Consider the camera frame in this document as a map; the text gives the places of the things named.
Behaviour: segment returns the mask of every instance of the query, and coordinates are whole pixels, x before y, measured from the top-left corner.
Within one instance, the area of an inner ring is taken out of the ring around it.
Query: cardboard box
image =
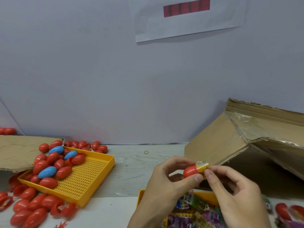
[[[268,196],[289,198],[293,191],[303,198],[304,114],[230,98],[225,111],[185,146],[184,156],[231,166]]]
[[[21,172],[33,168],[42,143],[51,144],[63,138],[0,135],[0,170]]]

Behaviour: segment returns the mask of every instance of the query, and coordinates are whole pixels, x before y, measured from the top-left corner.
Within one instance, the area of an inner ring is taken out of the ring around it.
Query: human hand
[[[211,166],[205,170],[229,228],[271,228],[259,186],[228,166]],[[231,195],[224,188],[227,184]]]
[[[134,212],[128,228],[154,228],[173,210],[178,199],[197,187],[203,176],[195,174],[183,178],[182,174],[169,176],[176,170],[184,170],[195,162],[184,157],[172,157],[155,166],[146,191]]]

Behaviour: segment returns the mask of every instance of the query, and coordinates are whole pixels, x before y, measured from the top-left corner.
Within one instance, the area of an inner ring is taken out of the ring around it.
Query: blue plastic egg
[[[55,146],[53,149],[49,151],[49,153],[57,152],[61,154],[63,152],[64,148],[63,146]]]
[[[67,160],[67,159],[69,159],[70,157],[75,157],[76,154],[77,154],[77,151],[76,151],[76,150],[72,150],[72,151],[68,152],[68,153],[65,155],[64,160]]]
[[[52,177],[56,174],[57,169],[54,166],[50,166],[48,168],[45,168],[38,174],[38,178],[43,179],[45,177]]]

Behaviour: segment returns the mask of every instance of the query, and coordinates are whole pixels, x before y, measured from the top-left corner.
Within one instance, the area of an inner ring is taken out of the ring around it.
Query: red rectangle
[[[197,0],[164,6],[164,18],[210,10],[210,0]]]

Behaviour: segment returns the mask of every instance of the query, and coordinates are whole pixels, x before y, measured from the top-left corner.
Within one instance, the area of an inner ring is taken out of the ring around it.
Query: white paper on table
[[[198,12],[193,1],[198,0],[129,0],[136,42],[244,25],[247,0],[208,0],[209,10],[205,0]],[[164,17],[164,6],[179,15]]]

